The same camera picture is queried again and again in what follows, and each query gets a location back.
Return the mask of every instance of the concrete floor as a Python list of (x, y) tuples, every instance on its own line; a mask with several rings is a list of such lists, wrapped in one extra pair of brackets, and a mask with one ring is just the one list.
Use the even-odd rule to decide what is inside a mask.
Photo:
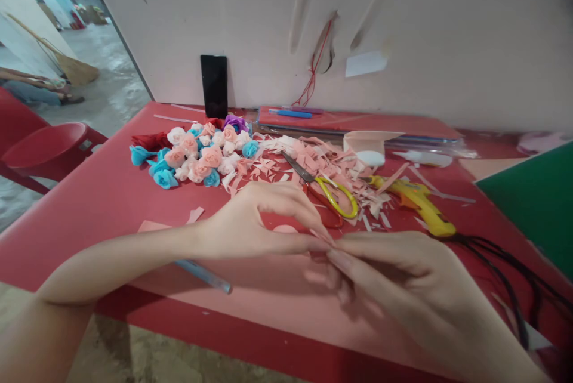
[[(79, 59), (98, 67), (101, 76), (72, 90), (86, 102), (34, 107), (52, 125), (81, 121), (110, 137), (148, 101), (143, 86), (112, 25), (64, 31)], [(26, 71), (20, 60), (0, 47), (0, 66)], [(51, 187), (55, 182), (38, 179)], [(40, 194), (0, 177), (0, 231), (28, 210)], [(0, 332), (32, 294), (0, 282)], [(67, 383), (304, 383), (214, 351), (94, 315), (78, 350)]]
[[(62, 36), (81, 61), (100, 69), (100, 77), (86, 86), (72, 88), (72, 93), (85, 97), (84, 103), (64, 107), (39, 104), (32, 110), (52, 125), (85, 122), (110, 137), (151, 98), (111, 24), (65, 30)], [(26, 71), (26, 66), (5, 47), (0, 47), (0, 66)], [(48, 187), (56, 184), (46, 179), (38, 180)], [(40, 194), (0, 177), (0, 232), (40, 197)]]

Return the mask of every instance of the white wall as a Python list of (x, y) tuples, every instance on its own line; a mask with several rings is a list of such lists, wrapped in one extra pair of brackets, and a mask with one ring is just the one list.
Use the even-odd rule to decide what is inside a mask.
[(388, 68), (345, 79), (370, 2), (309, 0), (290, 54), (295, 0), (106, 0), (158, 101), (202, 103), (203, 53), (228, 56), (231, 103), (294, 101), (338, 9), (336, 58), (318, 77), (313, 106), (419, 113), (470, 127), (572, 129), (571, 0), (382, 0), (352, 54), (389, 45)]
[(47, 38), (64, 54), (76, 58), (35, 0), (0, 0), (0, 41), (26, 64), (28, 73), (42, 76), (60, 74), (36, 40), (5, 16), (5, 13), (11, 13), (40, 37)]

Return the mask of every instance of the red string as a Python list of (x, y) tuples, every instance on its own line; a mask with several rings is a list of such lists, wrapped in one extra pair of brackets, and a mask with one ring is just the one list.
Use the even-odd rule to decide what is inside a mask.
[[(328, 34), (330, 33), (330, 27), (332, 25), (332, 19), (328, 22), (328, 28), (326, 29), (326, 34), (324, 36), (324, 41), (322, 42), (322, 46), (321, 46), (321, 51), (318, 54), (318, 58), (316, 59), (316, 64), (315, 64), (315, 55), (312, 55), (312, 61), (310, 63), (310, 79), (309, 79), (309, 83), (306, 85), (302, 95), (300, 95), (300, 97), (298, 98), (298, 100), (296, 100), (292, 105), (293, 106), (303, 106), (306, 107), (306, 105), (309, 103), (310, 99), (312, 98), (312, 95), (315, 93), (315, 85), (316, 85), (316, 67), (318, 66), (318, 63), (321, 60), (322, 57), (322, 50), (324, 49), (324, 45), (326, 44), (326, 40), (328, 39)], [(301, 103), (303, 97), (306, 95), (306, 100)]]

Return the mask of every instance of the black phone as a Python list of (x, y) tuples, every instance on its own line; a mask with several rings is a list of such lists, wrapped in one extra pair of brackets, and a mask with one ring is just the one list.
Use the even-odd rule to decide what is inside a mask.
[(227, 117), (227, 57), (201, 55), (203, 98), (208, 118)]

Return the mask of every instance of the purple paper rose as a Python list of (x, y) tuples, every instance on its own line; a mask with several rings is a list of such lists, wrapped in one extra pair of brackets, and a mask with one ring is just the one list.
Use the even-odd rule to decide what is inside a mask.
[(247, 121), (243, 118), (240, 118), (239, 116), (228, 114), (227, 117), (225, 118), (225, 123), (223, 125), (223, 129), (225, 129), (225, 126), (227, 126), (227, 125), (231, 125), (232, 127), (237, 126), (239, 128), (239, 131), (237, 131), (237, 132), (241, 132), (241, 131), (249, 132), (249, 127), (247, 126)]

